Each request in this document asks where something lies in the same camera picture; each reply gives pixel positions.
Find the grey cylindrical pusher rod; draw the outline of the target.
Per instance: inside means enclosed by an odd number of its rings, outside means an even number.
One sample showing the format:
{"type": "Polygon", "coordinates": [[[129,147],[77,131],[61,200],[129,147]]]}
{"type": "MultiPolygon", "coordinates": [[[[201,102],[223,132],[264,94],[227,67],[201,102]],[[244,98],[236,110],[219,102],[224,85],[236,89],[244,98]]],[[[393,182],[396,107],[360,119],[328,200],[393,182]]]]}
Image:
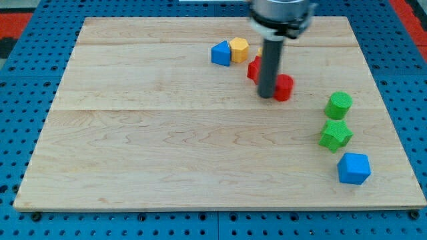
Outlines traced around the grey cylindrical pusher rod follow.
{"type": "Polygon", "coordinates": [[[258,76],[258,95],[269,99],[274,96],[284,39],[272,41],[264,39],[260,73],[258,76]]]}

